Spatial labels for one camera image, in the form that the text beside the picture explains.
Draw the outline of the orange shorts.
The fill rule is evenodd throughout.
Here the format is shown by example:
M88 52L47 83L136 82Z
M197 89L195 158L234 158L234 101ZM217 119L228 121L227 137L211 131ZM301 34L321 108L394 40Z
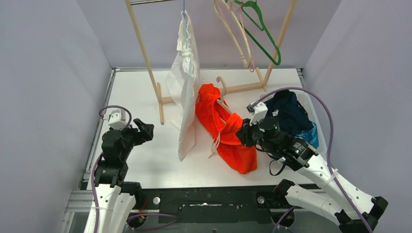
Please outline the orange shorts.
M212 136L212 153L219 155L232 169L247 174L257 169L257 150L246 147L237 138L243 119L237 113L230 113L218 101L219 88L211 83L203 84L198 92L195 113L207 132Z

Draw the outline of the wooden hanger of orange shorts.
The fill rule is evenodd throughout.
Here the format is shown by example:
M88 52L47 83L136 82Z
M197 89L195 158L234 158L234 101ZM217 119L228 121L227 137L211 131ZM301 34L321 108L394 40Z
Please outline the wooden hanger of orange shorts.
M222 89L220 90L220 98L216 100L216 102L222 107L224 108L229 114L233 114L233 112L229 109L229 107L227 106L227 104L225 103L224 97L227 93L227 87L226 87L226 83L223 79L222 76L218 76L216 78L216 81L218 83L222 84Z

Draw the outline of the navy blue shorts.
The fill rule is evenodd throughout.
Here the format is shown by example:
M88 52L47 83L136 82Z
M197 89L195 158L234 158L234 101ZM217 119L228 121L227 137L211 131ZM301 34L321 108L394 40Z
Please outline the navy blue shorts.
M296 93L283 90L275 93L264 103L268 108L266 115L277 117L280 129L289 135L297 135L314 128L307 111L298 101Z

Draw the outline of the blue patterned shorts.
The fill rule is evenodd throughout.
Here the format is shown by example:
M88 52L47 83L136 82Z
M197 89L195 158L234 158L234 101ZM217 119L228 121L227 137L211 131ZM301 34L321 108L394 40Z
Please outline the blue patterned shorts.
M309 143L314 148L319 147L319 138L318 138L318 131L317 125L315 122L312 123L312 128L309 130L303 130L301 133L297 134L297 137L304 139L307 143Z

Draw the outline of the clear plastic basket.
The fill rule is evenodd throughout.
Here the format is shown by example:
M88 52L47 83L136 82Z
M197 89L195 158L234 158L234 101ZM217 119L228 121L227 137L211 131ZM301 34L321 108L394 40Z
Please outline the clear plastic basket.
M297 99L301 103L301 105L305 108L305 110L307 111L310 121L316 123L317 131L318 131L318 138L319 138L319 147L317 149L321 152L325 152L326 143L325 143L324 137L321 133L321 130L318 127L318 119L317 119L317 116L315 115L315 111L313 110L313 105L312 105L312 102L311 102L311 99L310 99L309 95L307 93L299 91L299 90L289 90L289 91L292 91L292 92L296 93ZM262 102L264 103L268 99L272 98L273 95L274 94L271 94L271 95L267 96L266 98L264 98L262 100Z

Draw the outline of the green hanger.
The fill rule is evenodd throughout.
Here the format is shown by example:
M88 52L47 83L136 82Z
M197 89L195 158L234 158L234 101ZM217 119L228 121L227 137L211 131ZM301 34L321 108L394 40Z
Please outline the green hanger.
M240 28L243 33L249 36L250 39L260 48L260 50L269 58L269 60L275 65L278 66L281 64L281 52L279 46L276 44L273 36L271 35L269 29L266 27L262 10L258 5L256 0L247 0L247 1L240 1L240 0L225 0L225 3L229 5L229 9L233 8L233 3L239 6L238 10L243 13L247 18L261 31L266 34L268 39L270 40L271 44L275 49L275 55L271 55L262 45L261 43L249 32L249 30L244 26L244 24L239 19ZM251 8L257 15L257 21L254 20L245 10L245 8Z

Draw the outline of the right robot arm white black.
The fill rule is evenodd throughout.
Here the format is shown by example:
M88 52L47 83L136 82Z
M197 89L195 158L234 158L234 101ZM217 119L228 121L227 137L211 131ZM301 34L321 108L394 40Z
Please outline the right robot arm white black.
M273 190L274 203L301 207L336 224L343 233L371 233L388 206L383 197L372 197L355 187L304 139L288 135L274 116L256 124L245 119L236 132L246 147L256 147L273 160L305 176L322 189L322 196L283 179Z

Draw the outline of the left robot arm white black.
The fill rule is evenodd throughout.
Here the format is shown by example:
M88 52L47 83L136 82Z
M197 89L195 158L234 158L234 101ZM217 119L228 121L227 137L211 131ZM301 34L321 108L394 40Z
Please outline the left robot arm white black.
M91 174L93 203L84 231L121 233L134 207L145 203L139 182L127 182L127 159L135 146L151 141L154 125L140 119L135 127L110 128L102 136L102 153Z

